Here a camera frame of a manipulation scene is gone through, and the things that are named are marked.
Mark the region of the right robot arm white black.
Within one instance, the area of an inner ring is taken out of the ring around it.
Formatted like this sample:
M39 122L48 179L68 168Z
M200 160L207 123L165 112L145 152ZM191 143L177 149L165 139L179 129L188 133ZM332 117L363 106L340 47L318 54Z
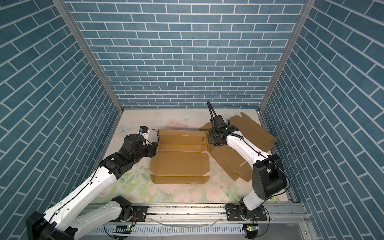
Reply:
M242 178L252 185L238 207L249 219L266 200L288 186L282 159L268 153L277 139L244 113L229 120L212 115L210 121L209 153L231 178Z

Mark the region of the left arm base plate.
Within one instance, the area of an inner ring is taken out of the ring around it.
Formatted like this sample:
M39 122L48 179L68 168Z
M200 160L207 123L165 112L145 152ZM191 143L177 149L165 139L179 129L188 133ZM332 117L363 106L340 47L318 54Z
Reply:
M110 222L113 223L143 223L146 221L148 206L132 206L123 208L118 217Z

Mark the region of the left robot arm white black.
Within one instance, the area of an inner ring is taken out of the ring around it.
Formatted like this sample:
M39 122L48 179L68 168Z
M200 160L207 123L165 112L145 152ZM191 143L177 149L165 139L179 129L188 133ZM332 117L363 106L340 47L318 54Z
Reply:
M82 215L103 190L116 182L142 158L157 154L158 142L150 142L146 133L124 138L119 151L102 160L89 178L53 207L43 213L34 212L26 220L29 240L78 240L95 228L117 220L136 221L132 203L123 196Z

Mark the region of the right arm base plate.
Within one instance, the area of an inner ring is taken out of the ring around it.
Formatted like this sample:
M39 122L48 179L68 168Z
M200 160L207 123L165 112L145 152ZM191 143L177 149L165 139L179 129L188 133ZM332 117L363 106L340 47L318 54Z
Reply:
M243 205L226 204L225 210L228 222L267 220L266 211L263 207L250 211Z

